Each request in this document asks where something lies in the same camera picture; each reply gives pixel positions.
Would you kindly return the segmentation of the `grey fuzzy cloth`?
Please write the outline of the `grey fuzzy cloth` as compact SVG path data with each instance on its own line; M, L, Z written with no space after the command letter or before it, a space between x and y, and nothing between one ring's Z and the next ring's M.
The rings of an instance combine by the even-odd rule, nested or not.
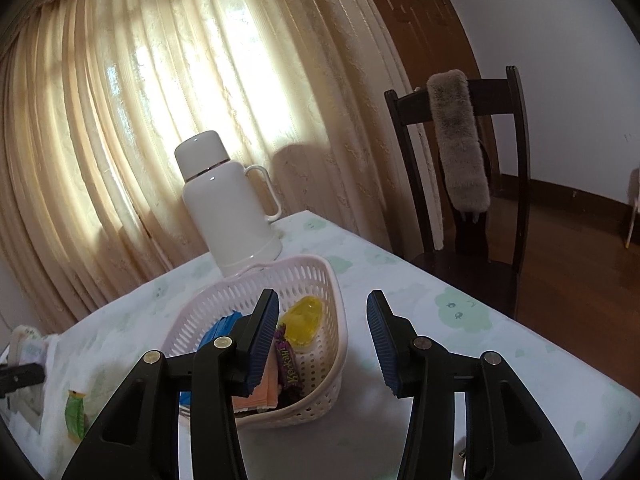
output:
M468 78L448 70L431 76L426 88L451 205L462 214L484 214L490 193Z

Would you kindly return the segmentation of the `green yellow snack bag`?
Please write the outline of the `green yellow snack bag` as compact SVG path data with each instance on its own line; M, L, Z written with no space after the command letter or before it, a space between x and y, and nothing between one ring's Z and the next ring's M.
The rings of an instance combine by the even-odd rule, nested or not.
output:
M90 422L85 413L85 393L75 390L67 391L64 410L67 435L75 443L80 443L87 434Z

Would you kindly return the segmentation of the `beige curtain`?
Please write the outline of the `beige curtain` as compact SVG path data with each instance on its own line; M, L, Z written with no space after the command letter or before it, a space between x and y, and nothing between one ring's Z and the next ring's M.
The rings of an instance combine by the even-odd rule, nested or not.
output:
M205 252L175 149L218 132L310 210L422 249L388 89L409 81L373 0L29 0L1 37L1 255L62 332Z

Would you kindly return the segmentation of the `white printed snack bag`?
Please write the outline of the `white printed snack bag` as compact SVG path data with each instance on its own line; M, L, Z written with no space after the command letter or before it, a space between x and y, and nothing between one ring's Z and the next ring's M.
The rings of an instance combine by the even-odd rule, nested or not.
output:
M1 358L1 414L5 422L21 416L40 434L47 377L53 370L59 339L27 325L13 331L6 355Z

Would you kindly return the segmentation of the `yellow jelly cup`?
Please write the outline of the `yellow jelly cup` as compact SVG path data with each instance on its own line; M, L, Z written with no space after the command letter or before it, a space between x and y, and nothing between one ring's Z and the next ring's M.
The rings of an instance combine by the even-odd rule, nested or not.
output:
M300 298L281 316L285 337L294 349L307 349L314 342L322 325L323 304L316 296Z

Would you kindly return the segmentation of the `white thermos jug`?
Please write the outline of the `white thermos jug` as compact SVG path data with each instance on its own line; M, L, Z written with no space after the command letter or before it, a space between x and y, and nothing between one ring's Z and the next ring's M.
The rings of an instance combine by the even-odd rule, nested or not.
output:
M266 214L248 178L250 172L260 172L274 194L265 167L245 167L231 159L214 130L180 143L175 158L184 180L183 203L223 276L278 258L282 244L272 224L282 207Z

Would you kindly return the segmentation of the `pink plastic basket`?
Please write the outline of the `pink plastic basket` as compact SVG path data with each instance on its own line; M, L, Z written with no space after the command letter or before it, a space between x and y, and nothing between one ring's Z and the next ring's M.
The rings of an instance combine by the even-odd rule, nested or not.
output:
M162 345L165 356L198 348L214 323L234 312L250 314L265 288L279 297L278 325L293 349L302 398L284 408L236 414L240 429L278 428L314 422L329 413L341 390L348 343L346 315L336 276L326 261L298 255L254 264L193 297Z

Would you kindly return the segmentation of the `dark wooden chair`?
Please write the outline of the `dark wooden chair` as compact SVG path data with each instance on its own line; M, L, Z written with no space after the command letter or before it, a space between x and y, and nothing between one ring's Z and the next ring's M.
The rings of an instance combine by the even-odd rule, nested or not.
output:
M406 96L387 90L384 99L405 163L423 244L414 265L514 318L530 211L528 120L518 69L507 67L502 79L469 79L461 70L450 70L431 76L425 88ZM490 163L475 125L476 118L495 115L512 116L518 155L518 210L509 262L489 257ZM426 122L435 129L438 166L454 218L454 247L450 250L435 246L428 218L432 208L410 139L410 127Z

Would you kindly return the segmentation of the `clear cake slice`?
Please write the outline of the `clear cake slice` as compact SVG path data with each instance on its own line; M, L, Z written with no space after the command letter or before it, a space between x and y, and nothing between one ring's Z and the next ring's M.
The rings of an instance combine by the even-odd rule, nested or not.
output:
M235 413L274 410L278 405L279 392L278 362L276 352L271 347L259 385L248 398L234 396L232 398L233 409Z

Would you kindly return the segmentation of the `purple candy wrapper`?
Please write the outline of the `purple candy wrapper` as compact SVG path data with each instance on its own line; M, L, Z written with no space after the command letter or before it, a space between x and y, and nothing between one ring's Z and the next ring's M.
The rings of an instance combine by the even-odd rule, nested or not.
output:
M280 396L291 402L297 402L303 393L303 382L298 371L295 352L285 337L286 325L281 324L274 333L274 348L278 362Z

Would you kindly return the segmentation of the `green patterned tablecloth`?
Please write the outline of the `green patterned tablecloth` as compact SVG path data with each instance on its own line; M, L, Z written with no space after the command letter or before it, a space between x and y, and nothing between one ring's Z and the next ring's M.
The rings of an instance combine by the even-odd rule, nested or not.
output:
M283 257L180 266L48 339L9 398L6 479L605 479L639 400L310 212Z

